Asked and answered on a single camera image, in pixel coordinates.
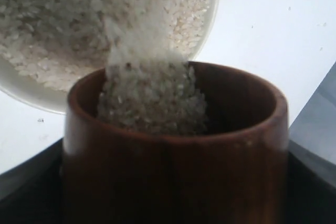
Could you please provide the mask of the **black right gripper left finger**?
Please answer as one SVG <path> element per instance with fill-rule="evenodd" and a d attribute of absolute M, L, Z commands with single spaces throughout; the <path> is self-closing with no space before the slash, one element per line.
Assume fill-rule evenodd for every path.
<path fill-rule="evenodd" d="M 1 174 L 1 223 L 62 223 L 58 140 Z"/>

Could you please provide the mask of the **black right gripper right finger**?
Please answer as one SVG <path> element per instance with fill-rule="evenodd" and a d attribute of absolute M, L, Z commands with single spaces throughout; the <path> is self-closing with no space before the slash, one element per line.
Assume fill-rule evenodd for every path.
<path fill-rule="evenodd" d="M 335 224 L 335 165 L 289 142 L 287 223 Z"/>

